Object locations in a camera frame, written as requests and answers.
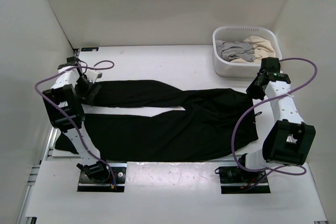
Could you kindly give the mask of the black trousers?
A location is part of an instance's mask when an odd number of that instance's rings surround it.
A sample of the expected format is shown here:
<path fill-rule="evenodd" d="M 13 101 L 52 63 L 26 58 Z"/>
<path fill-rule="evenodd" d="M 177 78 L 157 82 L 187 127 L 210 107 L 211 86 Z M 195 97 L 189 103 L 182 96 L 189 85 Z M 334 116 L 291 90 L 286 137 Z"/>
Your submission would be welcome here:
<path fill-rule="evenodd" d="M 103 81 L 93 105 L 167 108 L 152 117 L 86 114 L 93 144 L 113 161 L 206 161 L 258 139 L 253 101 L 233 89 L 183 91 L 156 80 Z"/>

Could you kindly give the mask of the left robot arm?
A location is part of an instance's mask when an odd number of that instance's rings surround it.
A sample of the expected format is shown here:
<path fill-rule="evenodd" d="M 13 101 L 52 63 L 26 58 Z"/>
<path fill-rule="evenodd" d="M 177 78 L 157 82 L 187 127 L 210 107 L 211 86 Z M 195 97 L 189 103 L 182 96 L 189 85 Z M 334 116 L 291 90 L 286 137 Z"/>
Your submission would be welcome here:
<path fill-rule="evenodd" d="M 100 151 L 86 131 L 82 107 L 83 103 L 93 105 L 101 89 L 96 80 L 102 74 L 93 70 L 83 71 L 79 66 L 77 57 L 67 58 L 67 62 L 58 67 L 60 76 L 54 85 L 42 95 L 52 126 L 61 131 L 81 158 L 77 167 L 89 179 L 102 183 L 110 178 L 110 169 L 102 161 Z"/>

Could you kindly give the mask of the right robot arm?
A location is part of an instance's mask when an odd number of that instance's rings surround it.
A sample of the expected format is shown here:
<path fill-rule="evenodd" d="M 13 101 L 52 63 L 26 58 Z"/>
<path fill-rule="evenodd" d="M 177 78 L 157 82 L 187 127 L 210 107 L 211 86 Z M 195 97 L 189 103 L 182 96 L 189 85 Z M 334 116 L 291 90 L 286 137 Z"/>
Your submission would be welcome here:
<path fill-rule="evenodd" d="M 277 165 L 300 166 L 306 161 L 316 130 L 300 116 L 293 92 L 289 76 L 281 72 L 280 60 L 262 59 L 259 72 L 246 93 L 261 103 L 270 103 L 275 124 L 262 149 L 237 160 L 236 177 L 240 181 L 247 182 L 255 172 Z"/>

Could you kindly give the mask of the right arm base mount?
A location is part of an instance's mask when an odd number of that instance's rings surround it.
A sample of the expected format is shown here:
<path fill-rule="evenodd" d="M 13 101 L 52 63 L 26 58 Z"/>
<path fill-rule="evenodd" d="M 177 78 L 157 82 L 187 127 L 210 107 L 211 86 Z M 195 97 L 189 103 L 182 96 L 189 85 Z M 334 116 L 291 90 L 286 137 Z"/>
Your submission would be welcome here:
<path fill-rule="evenodd" d="M 265 172 L 247 172 L 236 166 L 220 166 L 221 194 L 269 194 L 271 193 Z"/>

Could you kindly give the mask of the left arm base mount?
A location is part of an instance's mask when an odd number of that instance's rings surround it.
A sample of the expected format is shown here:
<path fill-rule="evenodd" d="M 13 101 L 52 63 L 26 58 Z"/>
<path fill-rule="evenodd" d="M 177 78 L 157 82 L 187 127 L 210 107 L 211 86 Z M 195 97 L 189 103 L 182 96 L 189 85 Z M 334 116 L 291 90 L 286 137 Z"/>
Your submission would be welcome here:
<path fill-rule="evenodd" d="M 83 169 L 80 171 L 77 191 L 99 193 L 123 193 L 127 177 L 127 163 L 109 163 L 115 180 L 109 169 L 105 172 L 88 177 Z"/>

